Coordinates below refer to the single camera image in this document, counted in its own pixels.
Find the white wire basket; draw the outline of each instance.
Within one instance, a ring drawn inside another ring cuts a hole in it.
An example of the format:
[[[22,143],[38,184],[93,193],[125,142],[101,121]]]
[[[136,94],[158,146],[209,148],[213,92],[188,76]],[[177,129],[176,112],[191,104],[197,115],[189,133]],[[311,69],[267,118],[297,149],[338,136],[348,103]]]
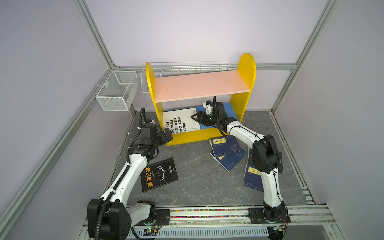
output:
[[[141,64],[141,91],[149,94],[146,64]],[[175,62],[175,63],[151,63],[155,78],[179,76],[187,74],[212,73],[219,71],[228,71],[229,62]]]
[[[135,71],[112,71],[96,94],[105,111],[129,111],[139,81]]]

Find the blue book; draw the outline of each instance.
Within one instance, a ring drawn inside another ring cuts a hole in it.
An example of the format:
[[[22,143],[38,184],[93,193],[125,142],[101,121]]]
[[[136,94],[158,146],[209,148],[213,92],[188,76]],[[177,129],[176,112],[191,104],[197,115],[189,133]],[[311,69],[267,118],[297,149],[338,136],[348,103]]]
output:
[[[215,157],[241,152],[242,149],[234,136],[214,137],[209,140]]]
[[[250,163],[252,163],[252,151],[248,156],[248,164],[245,166],[243,185],[263,192],[263,181],[260,172]]]
[[[216,159],[218,163],[220,163],[221,166],[223,166],[229,172],[238,162],[240,162],[240,160],[247,154],[247,152],[241,149],[240,152],[224,155],[221,157],[215,157],[213,152],[210,152],[210,154],[212,157],[214,157],[214,159]]]

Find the yellow bookshelf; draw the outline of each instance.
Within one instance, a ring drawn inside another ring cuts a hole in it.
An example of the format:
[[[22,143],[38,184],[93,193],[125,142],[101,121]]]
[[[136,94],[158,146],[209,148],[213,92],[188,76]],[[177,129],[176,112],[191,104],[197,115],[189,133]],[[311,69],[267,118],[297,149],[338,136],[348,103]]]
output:
[[[230,104],[241,122],[256,80],[256,63],[244,53],[237,70],[155,78],[150,62],[146,63],[149,92],[160,126],[163,124],[162,102],[232,94]],[[173,134],[167,146],[208,140],[221,136],[216,128]]]

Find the white book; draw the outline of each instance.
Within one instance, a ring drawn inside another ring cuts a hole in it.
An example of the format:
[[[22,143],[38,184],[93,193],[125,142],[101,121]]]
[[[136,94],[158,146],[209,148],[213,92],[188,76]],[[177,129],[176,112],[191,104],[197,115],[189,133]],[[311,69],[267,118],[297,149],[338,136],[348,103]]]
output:
[[[163,112],[163,128],[169,128],[172,134],[200,130],[200,124],[193,120],[196,108]]]

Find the white wall panel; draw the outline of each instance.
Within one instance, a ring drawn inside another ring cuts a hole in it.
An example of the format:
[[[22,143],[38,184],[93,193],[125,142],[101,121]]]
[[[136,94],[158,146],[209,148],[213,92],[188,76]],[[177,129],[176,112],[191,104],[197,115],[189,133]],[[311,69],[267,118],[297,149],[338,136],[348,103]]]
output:
[[[87,0],[119,66],[143,62],[293,63],[326,0]]]
[[[271,109],[279,95],[284,83],[288,79],[289,70],[261,70],[256,72],[256,82],[253,88],[251,98],[249,99],[247,110],[257,109]],[[139,81],[141,80],[141,74],[137,75]],[[224,103],[228,103],[231,99],[231,95],[217,96],[216,100]],[[164,110],[174,110],[180,108],[202,106],[203,102],[211,100],[208,98],[196,98],[180,101],[172,101],[163,103]],[[141,107],[145,107],[147,111],[154,111],[153,103],[149,93],[147,95],[141,92],[141,88],[136,93],[133,105],[137,110]]]
[[[346,240],[383,238],[383,12],[341,1],[276,113]]]
[[[0,1],[0,214],[106,71],[71,0]]]
[[[104,191],[130,118],[96,103],[8,240],[77,239],[89,201]]]

